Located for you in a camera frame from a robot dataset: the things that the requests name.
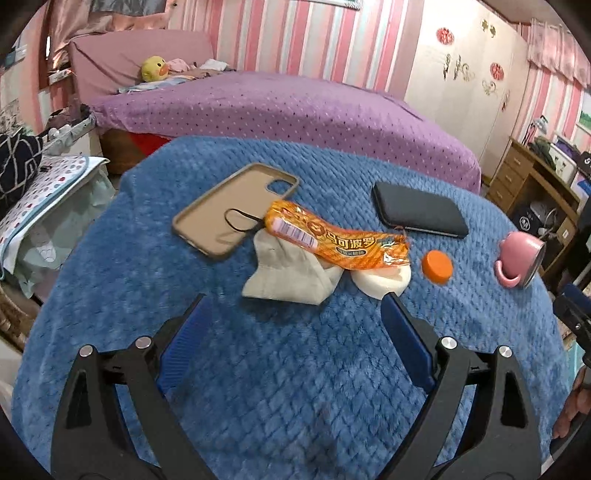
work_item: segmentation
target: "white wardrobe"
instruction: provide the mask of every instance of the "white wardrobe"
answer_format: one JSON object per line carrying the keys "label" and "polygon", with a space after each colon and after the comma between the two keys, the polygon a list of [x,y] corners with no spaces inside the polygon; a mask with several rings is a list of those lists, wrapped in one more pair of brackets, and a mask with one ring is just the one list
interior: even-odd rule
{"label": "white wardrobe", "polygon": [[405,101],[459,139],[484,176],[501,162],[527,81],[527,43],[476,0],[425,0]]}

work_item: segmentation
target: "black patterned cushion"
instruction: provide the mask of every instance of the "black patterned cushion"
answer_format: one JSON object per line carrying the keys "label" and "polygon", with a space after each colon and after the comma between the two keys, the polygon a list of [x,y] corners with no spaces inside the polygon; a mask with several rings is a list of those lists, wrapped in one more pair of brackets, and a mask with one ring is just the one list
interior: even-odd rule
{"label": "black patterned cushion", "polygon": [[16,134],[0,135],[0,218],[18,202],[33,182],[41,163],[43,141]]}

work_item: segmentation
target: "metal screw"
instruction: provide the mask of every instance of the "metal screw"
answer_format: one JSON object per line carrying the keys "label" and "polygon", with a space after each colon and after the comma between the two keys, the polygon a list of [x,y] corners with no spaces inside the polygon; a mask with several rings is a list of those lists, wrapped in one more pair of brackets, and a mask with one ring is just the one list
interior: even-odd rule
{"label": "metal screw", "polygon": [[499,353],[505,358],[509,358],[511,355],[513,355],[513,351],[511,351],[511,349],[505,345],[499,347]]}
{"label": "metal screw", "polygon": [[452,337],[443,337],[441,339],[441,344],[448,350],[453,350],[455,347],[457,347],[456,339]]}
{"label": "metal screw", "polygon": [[150,345],[152,345],[152,339],[150,337],[139,337],[135,341],[137,348],[148,348]]}
{"label": "metal screw", "polygon": [[78,350],[78,353],[80,356],[89,356],[93,351],[94,349],[92,348],[92,345],[85,345]]}

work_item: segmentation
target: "snack package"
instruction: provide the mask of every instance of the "snack package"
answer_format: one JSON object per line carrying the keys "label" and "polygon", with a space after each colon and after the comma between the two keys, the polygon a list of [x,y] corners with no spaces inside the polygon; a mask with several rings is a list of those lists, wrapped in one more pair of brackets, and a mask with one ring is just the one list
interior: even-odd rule
{"label": "snack package", "polygon": [[273,202],[265,215],[265,227],[271,235],[347,270],[410,264],[405,235],[345,230],[286,200]]}

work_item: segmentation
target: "yellow duck plush toy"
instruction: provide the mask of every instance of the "yellow duck plush toy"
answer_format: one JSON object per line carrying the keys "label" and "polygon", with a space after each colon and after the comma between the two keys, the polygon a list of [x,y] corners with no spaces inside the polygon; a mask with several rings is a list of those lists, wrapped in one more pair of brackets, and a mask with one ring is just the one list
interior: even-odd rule
{"label": "yellow duck plush toy", "polygon": [[142,78],[145,82],[157,82],[168,77],[168,65],[157,55],[148,58],[142,64]]}

